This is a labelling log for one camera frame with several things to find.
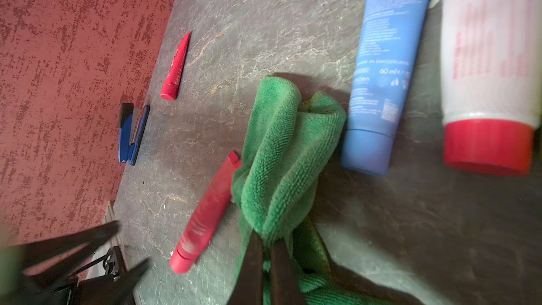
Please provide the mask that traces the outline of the red pink tube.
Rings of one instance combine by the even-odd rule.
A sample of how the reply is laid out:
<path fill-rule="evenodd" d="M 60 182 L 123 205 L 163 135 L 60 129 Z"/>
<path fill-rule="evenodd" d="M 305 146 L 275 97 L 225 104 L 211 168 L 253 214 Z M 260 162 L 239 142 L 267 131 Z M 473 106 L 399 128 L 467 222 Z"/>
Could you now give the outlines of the red pink tube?
<path fill-rule="evenodd" d="M 172 253 L 169 264 L 175 273 L 187 273 L 210 244 L 231 203 L 231 182 L 241 166 L 236 152 L 230 152 L 194 210 Z"/>

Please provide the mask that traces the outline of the white tube red cap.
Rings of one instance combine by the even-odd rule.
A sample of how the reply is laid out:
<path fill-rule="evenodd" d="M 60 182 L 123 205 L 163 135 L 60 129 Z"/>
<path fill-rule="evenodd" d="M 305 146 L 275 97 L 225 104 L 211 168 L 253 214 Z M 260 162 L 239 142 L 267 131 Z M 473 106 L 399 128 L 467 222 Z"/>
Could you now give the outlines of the white tube red cap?
<path fill-rule="evenodd" d="M 443 0 L 440 77 L 445 163 L 526 175 L 541 125 L 541 0 Z"/>

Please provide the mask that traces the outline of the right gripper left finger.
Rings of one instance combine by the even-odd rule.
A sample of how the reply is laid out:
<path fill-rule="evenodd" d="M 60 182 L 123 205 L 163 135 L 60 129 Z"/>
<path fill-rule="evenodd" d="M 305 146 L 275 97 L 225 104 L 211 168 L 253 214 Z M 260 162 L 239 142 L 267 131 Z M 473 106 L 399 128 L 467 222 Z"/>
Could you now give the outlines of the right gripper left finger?
<path fill-rule="evenodd" d="M 252 231 L 244 260 L 227 305 L 263 305 L 263 242 L 256 231 Z"/>

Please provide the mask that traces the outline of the blue stapler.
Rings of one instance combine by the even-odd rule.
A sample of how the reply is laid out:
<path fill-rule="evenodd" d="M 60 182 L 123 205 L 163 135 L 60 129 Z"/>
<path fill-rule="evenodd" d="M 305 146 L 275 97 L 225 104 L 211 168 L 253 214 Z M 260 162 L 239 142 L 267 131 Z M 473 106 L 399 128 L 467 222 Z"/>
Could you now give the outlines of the blue stapler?
<path fill-rule="evenodd" d="M 118 161 L 132 166 L 137 161 L 150 114 L 150 105 L 143 107 L 138 119 L 137 111 L 133 103 L 122 103 L 119 116 Z"/>

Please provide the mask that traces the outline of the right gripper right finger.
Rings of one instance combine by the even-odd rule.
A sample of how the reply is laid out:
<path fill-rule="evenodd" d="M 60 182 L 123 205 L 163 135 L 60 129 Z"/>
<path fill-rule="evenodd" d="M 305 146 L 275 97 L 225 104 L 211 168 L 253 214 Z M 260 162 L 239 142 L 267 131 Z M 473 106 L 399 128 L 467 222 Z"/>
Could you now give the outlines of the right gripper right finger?
<path fill-rule="evenodd" d="M 270 250 L 271 301 L 273 305 L 306 305 L 299 288 L 285 240 L 276 241 Z"/>

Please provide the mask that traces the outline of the dark red tube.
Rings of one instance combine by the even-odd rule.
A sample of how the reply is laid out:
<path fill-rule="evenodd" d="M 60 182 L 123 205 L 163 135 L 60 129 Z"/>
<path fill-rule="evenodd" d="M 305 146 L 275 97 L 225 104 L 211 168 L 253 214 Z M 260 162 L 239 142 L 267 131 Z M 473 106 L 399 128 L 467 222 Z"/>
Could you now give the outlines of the dark red tube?
<path fill-rule="evenodd" d="M 180 41 L 174 55 L 169 73 L 162 85 L 160 97 L 165 100 L 176 100 L 179 94 L 179 87 L 182 79 L 183 68 L 186 61 L 191 32 L 188 32 Z"/>

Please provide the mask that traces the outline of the aluminium front rail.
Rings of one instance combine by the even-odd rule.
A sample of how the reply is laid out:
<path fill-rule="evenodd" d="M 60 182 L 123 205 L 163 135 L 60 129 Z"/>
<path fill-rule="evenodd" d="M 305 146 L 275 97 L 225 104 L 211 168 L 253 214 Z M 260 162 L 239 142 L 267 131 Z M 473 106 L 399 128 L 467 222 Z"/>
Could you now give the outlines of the aluminium front rail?
<path fill-rule="evenodd" d="M 115 201 L 110 201 L 107 205 L 103 219 L 104 224 L 111 223 L 112 221 L 116 220 L 114 213 L 114 202 Z M 90 262 L 97 261 L 106 254 L 108 256 L 87 269 L 86 280 L 99 278 L 104 275 L 113 275 L 114 280 L 116 280 L 128 272 L 128 265 L 126 263 L 126 258 L 124 257 L 124 251 L 124 244 L 121 241 L 120 234 L 116 234 L 114 237 L 106 241 L 105 244 L 94 252 Z M 135 289 L 132 292 L 132 296 L 130 296 L 130 298 L 126 300 L 124 304 L 141 304 Z"/>

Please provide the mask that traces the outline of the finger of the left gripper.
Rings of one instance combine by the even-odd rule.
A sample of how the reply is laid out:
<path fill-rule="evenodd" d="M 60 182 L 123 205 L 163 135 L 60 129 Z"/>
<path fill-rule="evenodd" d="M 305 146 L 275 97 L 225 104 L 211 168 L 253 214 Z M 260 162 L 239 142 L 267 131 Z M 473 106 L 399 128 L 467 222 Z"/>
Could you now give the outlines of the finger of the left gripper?
<path fill-rule="evenodd" d="M 117 279 L 104 275 L 81 282 L 80 304 L 138 304 L 135 288 L 149 269 L 147 258 Z"/>
<path fill-rule="evenodd" d="M 76 249 L 83 244 L 87 244 L 88 246 L 97 244 L 98 247 L 101 247 L 106 241 L 114 237 L 120 229 L 120 222 L 115 220 L 63 237 L 13 245 L 8 248 L 22 254 L 22 269 L 26 269 L 48 261 L 49 259 L 64 254 L 72 249 Z"/>

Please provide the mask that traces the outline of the green microfiber cloth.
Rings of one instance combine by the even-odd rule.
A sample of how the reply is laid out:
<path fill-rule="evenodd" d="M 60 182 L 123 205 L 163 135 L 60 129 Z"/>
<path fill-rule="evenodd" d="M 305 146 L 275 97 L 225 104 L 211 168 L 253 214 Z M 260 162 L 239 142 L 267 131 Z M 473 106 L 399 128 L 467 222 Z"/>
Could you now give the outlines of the green microfiber cloth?
<path fill-rule="evenodd" d="M 239 207 L 238 278 L 252 231 L 263 242 L 263 304 L 272 304 L 270 250 L 285 240 L 306 304 L 379 304 L 340 287 L 327 249 L 309 218 L 318 178 L 334 153 L 346 112 L 326 93 L 303 100 L 290 80 L 265 77 L 248 123 L 242 166 L 231 192 Z"/>

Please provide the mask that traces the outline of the blue tube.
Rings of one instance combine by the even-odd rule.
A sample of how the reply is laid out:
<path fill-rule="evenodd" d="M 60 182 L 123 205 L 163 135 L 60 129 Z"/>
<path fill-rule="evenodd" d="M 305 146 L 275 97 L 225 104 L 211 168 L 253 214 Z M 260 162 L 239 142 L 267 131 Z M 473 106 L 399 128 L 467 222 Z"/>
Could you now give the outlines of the blue tube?
<path fill-rule="evenodd" d="M 343 167 L 385 175 L 429 0 L 366 0 L 342 147 Z"/>

